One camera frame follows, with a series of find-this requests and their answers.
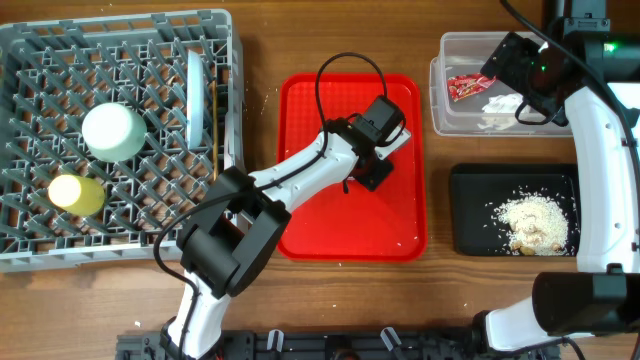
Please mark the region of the yellow plastic cup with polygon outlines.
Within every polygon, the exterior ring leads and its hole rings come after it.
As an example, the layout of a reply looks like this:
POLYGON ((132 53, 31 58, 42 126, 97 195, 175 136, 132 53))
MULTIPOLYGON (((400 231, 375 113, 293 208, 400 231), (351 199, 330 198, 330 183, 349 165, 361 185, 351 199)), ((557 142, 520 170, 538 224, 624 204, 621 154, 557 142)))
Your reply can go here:
POLYGON ((96 180, 75 176, 60 175, 47 189, 49 200, 57 207, 76 216, 91 216, 104 205, 106 193, 96 180))

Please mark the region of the red plastic tray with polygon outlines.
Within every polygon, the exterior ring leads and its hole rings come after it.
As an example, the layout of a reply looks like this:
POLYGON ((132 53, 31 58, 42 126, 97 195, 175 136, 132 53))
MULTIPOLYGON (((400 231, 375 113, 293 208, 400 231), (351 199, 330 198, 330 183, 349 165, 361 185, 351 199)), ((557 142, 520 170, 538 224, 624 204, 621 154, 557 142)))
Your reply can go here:
POLYGON ((427 244, 421 94, 409 77, 390 74, 298 73, 280 89, 277 159, 308 146, 320 121, 365 110, 386 90, 407 118, 409 142, 394 152, 393 171, 373 192, 355 180, 332 185, 293 212, 278 249, 292 260, 407 262, 427 244))

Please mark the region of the light blue plate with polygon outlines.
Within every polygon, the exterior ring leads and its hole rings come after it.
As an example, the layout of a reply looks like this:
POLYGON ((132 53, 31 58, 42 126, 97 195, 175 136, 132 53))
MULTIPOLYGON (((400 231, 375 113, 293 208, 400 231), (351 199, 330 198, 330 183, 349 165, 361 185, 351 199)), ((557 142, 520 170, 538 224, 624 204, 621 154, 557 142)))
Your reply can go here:
POLYGON ((188 52, 187 61, 187 128, 186 140, 189 150, 197 148, 204 132, 204 69, 199 55, 188 52))

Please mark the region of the rice food waste pile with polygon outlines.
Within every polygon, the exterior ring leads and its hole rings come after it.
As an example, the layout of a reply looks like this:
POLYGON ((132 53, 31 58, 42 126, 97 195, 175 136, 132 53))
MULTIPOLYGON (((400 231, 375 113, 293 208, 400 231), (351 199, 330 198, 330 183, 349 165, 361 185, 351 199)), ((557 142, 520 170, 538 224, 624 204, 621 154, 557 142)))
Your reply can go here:
POLYGON ((487 201, 489 219, 483 225, 498 231, 506 255, 575 256, 580 235, 578 202, 574 195, 528 185, 512 190, 503 201, 487 201))

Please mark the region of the wooden chopstick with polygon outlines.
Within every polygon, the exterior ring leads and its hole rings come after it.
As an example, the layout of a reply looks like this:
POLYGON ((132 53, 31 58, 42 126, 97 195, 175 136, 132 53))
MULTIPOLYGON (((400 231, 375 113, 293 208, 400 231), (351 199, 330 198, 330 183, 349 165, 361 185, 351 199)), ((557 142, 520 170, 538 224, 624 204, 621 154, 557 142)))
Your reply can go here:
POLYGON ((219 146, 219 134, 218 134, 218 112, 217 112, 217 80, 212 81, 210 87, 211 94, 211 115, 212 115, 212 164, 213 173, 212 179, 215 181, 219 174, 219 160, 218 160, 218 146, 219 146))

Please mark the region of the white napkin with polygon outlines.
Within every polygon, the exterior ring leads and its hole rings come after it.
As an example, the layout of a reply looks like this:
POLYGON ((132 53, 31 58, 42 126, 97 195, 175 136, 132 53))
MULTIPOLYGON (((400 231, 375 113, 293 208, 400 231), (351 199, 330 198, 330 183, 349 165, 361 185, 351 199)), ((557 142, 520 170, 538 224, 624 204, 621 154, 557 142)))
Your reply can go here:
POLYGON ((507 130, 517 124, 515 112, 522 103, 522 96, 517 93, 490 97, 482 108, 484 115, 478 127, 481 130, 507 130))

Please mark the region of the clear plastic bin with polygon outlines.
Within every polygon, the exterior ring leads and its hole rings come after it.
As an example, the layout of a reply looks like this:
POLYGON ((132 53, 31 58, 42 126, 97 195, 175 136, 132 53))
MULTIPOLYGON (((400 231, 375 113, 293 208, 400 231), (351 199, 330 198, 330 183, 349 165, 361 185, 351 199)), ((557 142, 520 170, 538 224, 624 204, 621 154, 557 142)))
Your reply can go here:
POLYGON ((480 73, 504 32, 448 32, 440 39, 439 54, 430 63, 429 98, 434 130, 441 136, 570 137, 569 126, 517 124, 507 130, 481 130, 482 108, 490 97, 516 93, 500 81, 486 91, 454 102, 447 79, 480 73))

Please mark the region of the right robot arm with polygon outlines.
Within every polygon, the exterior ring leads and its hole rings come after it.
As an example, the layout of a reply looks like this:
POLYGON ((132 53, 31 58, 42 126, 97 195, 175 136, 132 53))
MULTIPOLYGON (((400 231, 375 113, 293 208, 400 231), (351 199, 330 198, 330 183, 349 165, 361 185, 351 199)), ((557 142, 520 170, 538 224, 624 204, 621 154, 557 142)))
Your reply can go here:
POLYGON ((639 38, 614 33, 603 1, 549 1, 533 38, 509 33, 482 67, 577 154, 575 272, 544 272, 530 297, 476 315, 475 354, 516 356, 639 330, 639 38))

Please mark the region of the green bowl with food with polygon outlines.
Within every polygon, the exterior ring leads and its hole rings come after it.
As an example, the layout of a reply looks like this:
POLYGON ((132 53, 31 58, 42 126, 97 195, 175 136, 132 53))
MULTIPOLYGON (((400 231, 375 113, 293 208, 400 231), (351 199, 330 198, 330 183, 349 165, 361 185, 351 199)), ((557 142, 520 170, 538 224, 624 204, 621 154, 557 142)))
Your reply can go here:
POLYGON ((82 136, 90 153, 103 162, 133 158, 144 146, 146 133, 144 119, 119 103, 96 106, 82 122, 82 136))

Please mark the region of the grey dishwasher rack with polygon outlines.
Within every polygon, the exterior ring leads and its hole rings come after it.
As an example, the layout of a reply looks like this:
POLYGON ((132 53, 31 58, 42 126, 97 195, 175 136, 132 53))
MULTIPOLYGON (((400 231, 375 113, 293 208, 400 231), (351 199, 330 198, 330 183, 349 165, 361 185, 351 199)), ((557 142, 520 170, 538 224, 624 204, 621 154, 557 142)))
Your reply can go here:
POLYGON ((148 259, 162 228, 213 183, 210 85, 217 80, 219 173, 224 119, 243 164, 243 49, 223 9, 5 24, 1 28, 1 269, 25 272, 148 259), (204 69, 204 132, 189 150, 188 52, 204 69), (81 133, 95 106, 119 103, 147 124, 131 159, 107 163, 81 133), (98 181, 103 207, 76 216, 54 205, 60 175, 98 181))

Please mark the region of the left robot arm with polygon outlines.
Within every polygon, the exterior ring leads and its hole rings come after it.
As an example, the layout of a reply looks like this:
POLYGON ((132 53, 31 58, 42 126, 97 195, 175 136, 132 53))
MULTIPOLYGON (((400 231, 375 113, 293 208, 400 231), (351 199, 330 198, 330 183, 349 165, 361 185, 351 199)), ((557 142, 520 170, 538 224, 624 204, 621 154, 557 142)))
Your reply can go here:
POLYGON ((325 188, 354 179, 373 191, 392 171, 389 155, 411 134, 401 109, 377 97, 362 114, 325 120, 317 137, 285 161, 262 171, 224 170, 194 208, 162 230, 176 233, 183 282, 177 315, 161 331, 172 359, 203 359, 221 340, 231 299, 264 269, 293 212, 325 188))

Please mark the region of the white plastic fork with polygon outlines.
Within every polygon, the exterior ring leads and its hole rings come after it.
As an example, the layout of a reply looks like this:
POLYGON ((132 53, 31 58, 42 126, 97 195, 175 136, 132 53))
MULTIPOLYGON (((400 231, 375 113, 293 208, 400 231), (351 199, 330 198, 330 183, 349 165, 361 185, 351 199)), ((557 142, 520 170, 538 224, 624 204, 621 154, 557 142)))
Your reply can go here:
POLYGON ((235 149, 235 121, 232 112, 228 112, 224 119, 224 168, 227 169, 236 164, 235 149))

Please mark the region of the black plastic tray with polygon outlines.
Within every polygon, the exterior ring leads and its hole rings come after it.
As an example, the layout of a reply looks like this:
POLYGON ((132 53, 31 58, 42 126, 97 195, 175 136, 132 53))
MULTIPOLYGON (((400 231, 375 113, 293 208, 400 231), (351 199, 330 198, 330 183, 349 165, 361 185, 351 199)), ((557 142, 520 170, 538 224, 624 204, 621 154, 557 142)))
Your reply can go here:
POLYGON ((483 225, 489 219, 487 201, 506 200, 519 186, 534 189, 548 187, 580 200, 577 167, 572 164, 459 164, 450 175, 450 197, 454 226, 454 246, 458 253, 470 256, 506 255, 500 250, 498 231, 483 225))

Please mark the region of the red snack wrapper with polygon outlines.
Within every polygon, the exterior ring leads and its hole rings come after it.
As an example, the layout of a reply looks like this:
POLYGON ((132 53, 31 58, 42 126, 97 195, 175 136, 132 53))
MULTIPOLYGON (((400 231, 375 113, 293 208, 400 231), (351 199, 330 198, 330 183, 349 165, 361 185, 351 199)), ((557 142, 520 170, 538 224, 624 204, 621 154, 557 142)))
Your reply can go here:
POLYGON ((489 89, 496 78, 488 78, 480 73, 453 76, 447 79, 448 93, 454 102, 482 93, 489 89))

